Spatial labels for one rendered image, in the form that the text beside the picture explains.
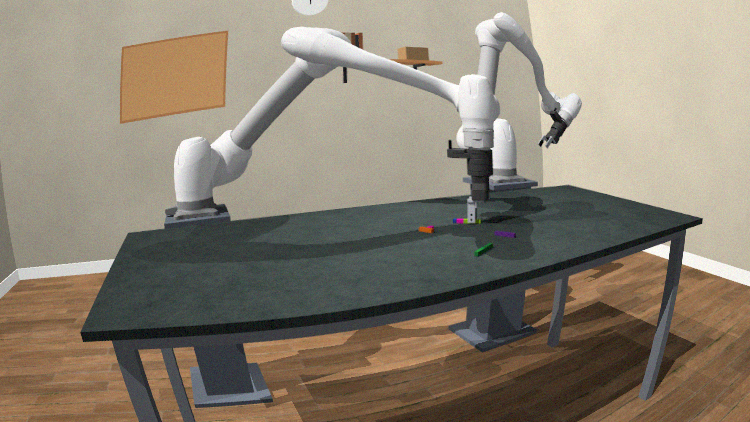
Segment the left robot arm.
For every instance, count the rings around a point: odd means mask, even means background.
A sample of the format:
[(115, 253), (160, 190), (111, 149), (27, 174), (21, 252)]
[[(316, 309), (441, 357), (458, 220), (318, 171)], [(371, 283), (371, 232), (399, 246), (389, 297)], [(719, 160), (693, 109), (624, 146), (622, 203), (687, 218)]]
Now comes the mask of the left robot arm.
[[(498, 13), (494, 19), (481, 22), (476, 27), (475, 34), (481, 47), (477, 75), (489, 80), (493, 95), (495, 95), (500, 52), (506, 42), (511, 42), (533, 66), (536, 85), (542, 97), (542, 110), (550, 115), (550, 111), (555, 108), (557, 108), (557, 113), (563, 109), (573, 119), (576, 118), (582, 106), (580, 97), (572, 93), (560, 99), (546, 88), (542, 61), (525, 31), (511, 16), (502, 12)], [(489, 177), (489, 182), (525, 181), (524, 177), (517, 175), (516, 139), (513, 128), (507, 120), (497, 118), (494, 121), (494, 148), (490, 149), (493, 150), (493, 175)]]

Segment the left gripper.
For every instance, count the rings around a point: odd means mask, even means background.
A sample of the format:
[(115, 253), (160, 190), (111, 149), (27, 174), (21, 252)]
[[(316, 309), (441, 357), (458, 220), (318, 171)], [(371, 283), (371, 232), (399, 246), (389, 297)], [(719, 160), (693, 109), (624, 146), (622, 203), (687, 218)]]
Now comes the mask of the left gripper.
[[(546, 140), (546, 148), (550, 146), (551, 143), (557, 144), (559, 141), (559, 138), (563, 135), (566, 128), (568, 128), (573, 121), (572, 116), (565, 110), (561, 109), (559, 113), (556, 112), (556, 108), (554, 111), (551, 110), (550, 116), (553, 119), (554, 123), (551, 126), (550, 131), (539, 141), (538, 145), (541, 147), (544, 141)], [(561, 118), (562, 117), (562, 118)], [(550, 137), (551, 136), (551, 137)]]

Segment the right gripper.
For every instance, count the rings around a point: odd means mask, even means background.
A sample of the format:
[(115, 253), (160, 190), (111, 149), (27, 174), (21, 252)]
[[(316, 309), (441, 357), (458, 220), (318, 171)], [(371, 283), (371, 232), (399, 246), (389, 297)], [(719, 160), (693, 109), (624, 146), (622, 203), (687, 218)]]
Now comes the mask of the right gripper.
[[(472, 197), (468, 202), (468, 223), (477, 219), (477, 203), (484, 203), (489, 198), (489, 176), (493, 175), (494, 129), (463, 128), (464, 148), (452, 148), (448, 140), (448, 158), (468, 158), (467, 174), (472, 179)], [(488, 148), (488, 149), (485, 149)], [(467, 150), (467, 152), (466, 152)]]

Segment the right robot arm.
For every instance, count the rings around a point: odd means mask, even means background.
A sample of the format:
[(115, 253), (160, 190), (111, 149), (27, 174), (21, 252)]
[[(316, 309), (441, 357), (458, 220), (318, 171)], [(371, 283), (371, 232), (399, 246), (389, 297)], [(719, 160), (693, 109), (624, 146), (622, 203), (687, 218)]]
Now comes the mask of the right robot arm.
[(284, 33), (281, 45), (296, 57), (296, 62), (234, 130), (226, 131), (211, 145), (203, 137), (181, 142), (174, 162), (177, 204), (165, 208), (166, 215), (174, 215), (174, 220), (219, 215), (213, 188), (238, 179), (252, 156), (251, 146), (264, 131), (315, 78), (338, 66), (436, 94), (454, 104), (463, 128), (494, 129), (494, 121), (500, 114), (500, 104), (483, 76), (463, 76), (460, 84), (455, 85), (364, 51), (352, 45), (343, 33), (332, 29), (291, 28)]

